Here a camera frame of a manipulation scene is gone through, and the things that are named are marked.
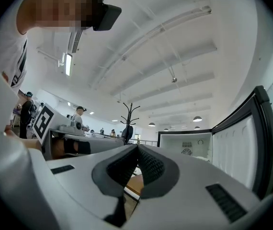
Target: black cap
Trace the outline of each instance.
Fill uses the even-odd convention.
[[[29,92],[27,92],[26,96],[32,97],[33,94],[29,91]]]
[[[78,106],[76,110],[78,110],[78,109],[82,109],[84,112],[86,112],[86,111],[87,111],[87,109],[86,109],[86,108],[84,108],[84,109],[83,109],[83,107],[82,107],[82,106]]]

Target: wooden surface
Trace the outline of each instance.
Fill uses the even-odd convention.
[[[141,174],[131,177],[126,187],[137,195],[141,195],[144,187],[143,176]]]

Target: white ceiling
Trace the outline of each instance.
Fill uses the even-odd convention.
[[[215,125],[217,117],[213,113],[228,109],[249,69],[250,63],[246,63],[249,58],[242,59],[239,55],[250,51],[253,55],[254,51],[256,39],[251,39],[245,28],[254,30],[257,23],[249,22],[236,30],[235,21],[243,20],[247,12],[231,10],[246,1],[236,0],[235,4],[231,0],[104,2],[122,8],[113,28],[106,32],[84,31],[78,51],[73,54],[71,76],[64,80],[60,71],[51,74],[50,79],[58,84],[69,82],[70,88],[84,88],[97,96],[109,96],[100,105],[106,109],[112,106],[113,116],[119,118],[126,116],[125,108],[118,108],[116,101],[140,105],[135,115],[142,117],[140,124],[144,126],[154,121],[157,126],[179,128],[181,123],[190,123],[195,115],[204,119],[198,123],[201,128]],[[232,37],[238,37],[240,43],[244,40],[249,43],[239,47],[236,40],[229,40],[231,30],[236,30]],[[51,32],[44,33],[44,42],[36,41],[32,48],[50,40]],[[56,34],[54,41],[57,40],[60,51],[67,49],[68,39],[69,34]],[[225,56],[227,50],[235,51],[231,59]],[[241,71],[231,71],[240,64]],[[172,82],[171,72],[177,78],[176,83]],[[56,95],[69,100],[67,96]]]

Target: black coat rack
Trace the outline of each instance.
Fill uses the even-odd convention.
[[[132,112],[133,112],[134,110],[136,110],[137,108],[139,108],[140,105],[139,105],[138,107],[132,109],[132,103],[131,103],[130,109],[129,109],[129,107],[128,107],[125,103],[123,103],[123,104],[124,104],[125,107],[127,107],[127,109],[128,109],[128,117],[127,117],[127,119],[125,119],[123,116],[121,116],[124,120],[126,120],[126,123],[124,123],[124,122],[122,122],[122,121],[121,121],[121,123],[123,123],[124,125],[126,125],[125,142],[127,143],[127,142],[128,142],[128,136],[129,136],[129,128],[128,128],[128,127],[129,127],[129,125],[135,125],[135,123],[134,123],[134,124],[131,124],[131,122],[134,121],[134,120],[139,119],[139,118],[135,118],[135,119],[132,119],[132,120],[131,120],[131,114],[132,114]]]

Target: round fan grille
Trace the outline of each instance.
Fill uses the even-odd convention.
[[[185,148],[185,149],[182,150],[181,153],[182,153],[182,154],[186,154],[186,155],[191,155],[191,154],[192,154],[192,151],[191,151],[190,149],[188,149],[188,148]]]

